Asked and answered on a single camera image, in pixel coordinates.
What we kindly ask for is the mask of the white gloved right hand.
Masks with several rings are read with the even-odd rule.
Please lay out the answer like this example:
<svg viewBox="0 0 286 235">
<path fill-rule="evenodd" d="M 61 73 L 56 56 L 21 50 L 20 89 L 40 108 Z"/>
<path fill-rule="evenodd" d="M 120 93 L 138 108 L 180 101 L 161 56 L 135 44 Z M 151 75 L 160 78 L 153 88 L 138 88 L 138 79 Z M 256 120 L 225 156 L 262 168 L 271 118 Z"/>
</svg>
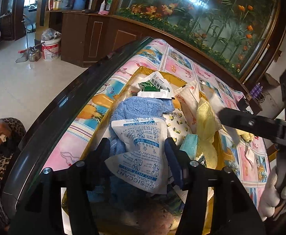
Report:
<svg viewBox="0 0 286 235">
<path fill-rule="evenodd" d="M 258 213 L 262 221 L 286 213 L 286 151 L 279 150 L 276 166 L 271 170 L 260 198 Z"/>
</svg>

